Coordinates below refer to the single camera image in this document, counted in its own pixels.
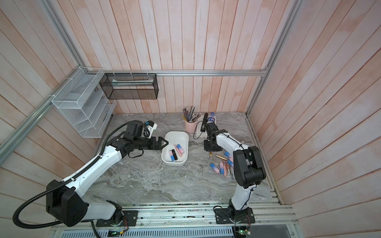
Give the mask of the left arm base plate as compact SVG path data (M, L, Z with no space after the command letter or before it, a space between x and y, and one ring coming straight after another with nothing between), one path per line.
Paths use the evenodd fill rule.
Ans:
M137 224L138 213L137 210L116 211L108 220L97 220L96 227L134 227Z

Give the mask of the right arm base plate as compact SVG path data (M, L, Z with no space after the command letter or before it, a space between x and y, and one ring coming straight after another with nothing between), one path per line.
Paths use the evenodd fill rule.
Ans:
M222 208L215 206L213 208L215 220L217 224L254 224L255 217L252 208L248 207L238 211L234 208Z

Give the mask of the black lipstick with gold band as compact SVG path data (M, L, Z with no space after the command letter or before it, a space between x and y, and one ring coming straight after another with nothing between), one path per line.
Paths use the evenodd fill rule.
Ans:
M172 149L172 153L173 153L173 157L174 157L174 160L175 160L175 161L177 161L177 160L178 160L178 158L177 158L177 156L176 156L176 152L175 152L175 150L174 150L174 149Z

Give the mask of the blue pink gradient lipstick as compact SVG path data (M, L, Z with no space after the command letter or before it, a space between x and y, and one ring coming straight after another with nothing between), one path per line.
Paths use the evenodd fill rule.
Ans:
M174 158L173 152L171 150L169 151L169 155L171 157L171 161L174 162L175 158Z

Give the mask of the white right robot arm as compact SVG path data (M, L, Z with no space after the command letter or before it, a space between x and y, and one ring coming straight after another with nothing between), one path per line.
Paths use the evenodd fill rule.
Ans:
M226 130L218 129L214 122L203 123L201 129L207 134L207 139L204 140L205 151L225 150L233 156L234 176L238 186L229 201L229 209L234 213L246 211L252 192L267 177L259 148L237 141Z

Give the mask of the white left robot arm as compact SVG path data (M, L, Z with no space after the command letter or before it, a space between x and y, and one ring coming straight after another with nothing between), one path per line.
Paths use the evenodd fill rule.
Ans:
M46 211L50 215L68 227L90 220L108 221L112 226L119 226L123 222L123 209L116 202L88 203L82 199L99 177L131 152L162 148L161 140L152 136L157 128L153 121L130 121L124 123L123 127L126 129L120 134L117 131L122 126L112 131L97 156L81 169L63 181L53 180L47 185L47 189L53 190L46 196Z

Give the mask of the pink clear-cap lip gloss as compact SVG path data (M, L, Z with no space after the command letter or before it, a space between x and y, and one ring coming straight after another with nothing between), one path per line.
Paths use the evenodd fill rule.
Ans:
M182 157L183 154L179 151L179 149L177 148L177 145L174 145L174 148L175 148L176 152L178 153L178 155L179 155L180 157Z

